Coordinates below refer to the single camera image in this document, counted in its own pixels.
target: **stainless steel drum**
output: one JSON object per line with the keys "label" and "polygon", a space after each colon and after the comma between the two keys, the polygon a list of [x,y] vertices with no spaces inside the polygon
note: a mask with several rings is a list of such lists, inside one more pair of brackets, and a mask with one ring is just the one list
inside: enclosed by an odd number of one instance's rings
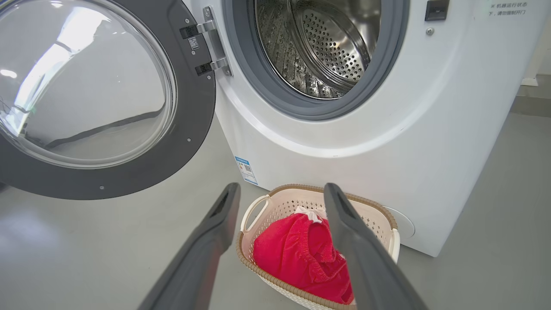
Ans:
{"label": "stainless steel drum", "polygon": [[264,52],[295,90],[335,99],[363,76],[379,35],[379,0],[257,0]]}

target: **sticker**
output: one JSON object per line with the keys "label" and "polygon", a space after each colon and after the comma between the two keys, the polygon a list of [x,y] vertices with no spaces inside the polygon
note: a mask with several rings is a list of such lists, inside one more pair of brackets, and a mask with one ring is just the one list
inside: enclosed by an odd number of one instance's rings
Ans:
{"label": "sticker", "polygon": [[197,42],[197,38],[196,38],[196,37],[189,38],[189,39],[187,39],[187,41],[190,43],[190,46],[191,46],[191,50],[192,50],[192,51],[199,48],[199,43]]}
{"label": "sticker", "polygon": [[243,179],[247,182],[258,185],[249,162],[237,156],[235,157],[235,160],[237,161],[237,166],[239,167],[239,171],[241,171],[241,175],[243,175]]}
{"label": "sticker", "polygon": [[513,2],[511,0],[483,0],[481,1],[479,17],[506,18],[513,15],[525,15],[531,7],[529,2]]}

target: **washing machine door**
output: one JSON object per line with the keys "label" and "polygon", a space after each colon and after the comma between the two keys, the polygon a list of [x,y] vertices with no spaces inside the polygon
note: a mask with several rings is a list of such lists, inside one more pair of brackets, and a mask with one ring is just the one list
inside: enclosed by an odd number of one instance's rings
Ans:
{"label": "washing machine door", "polygon": [[0,182],[92,200],[183,167],[214,115],[196,24],[180,0],[0,2]]}

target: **front-load washing machine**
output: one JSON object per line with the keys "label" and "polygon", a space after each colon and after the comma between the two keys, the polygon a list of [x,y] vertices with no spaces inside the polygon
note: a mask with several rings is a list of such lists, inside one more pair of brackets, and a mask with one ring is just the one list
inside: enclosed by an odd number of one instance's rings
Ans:
{"label": "front-load washing machine", "polygon": [[378,201],[438,255],[546,0],[3,0],[0,181],[104,199],[166,179],[216,110],[266,189]]}

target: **beige basket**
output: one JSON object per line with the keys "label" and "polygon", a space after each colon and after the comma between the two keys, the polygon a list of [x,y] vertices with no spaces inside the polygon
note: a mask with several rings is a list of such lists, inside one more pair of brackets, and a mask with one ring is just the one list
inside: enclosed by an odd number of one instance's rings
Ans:
{"label": "beige basket", "polygon": [[[388,251],[394,261],[398,261],[400,235],[396,220],[380,204],[355,195],[347,194],[347,198],[360,215],[364,223],[371,228]],[[260,202],[266,201],[260,213],[247,228],[251,213]],[[260,269],[253,259],[252,251],[255,239],[273,222],[292,215],[297,206],[306,208],[325,208],[323,188],[314,186],[290,184],[278,187],[265,196],[255,200],[245,212],[241,222],[241,233],[237,237],[237,255],[245,266],[254,271],[262,281],[276,291],[308,309],[356,309],[352,304],[340,304],[312,295],[289,285]]]}

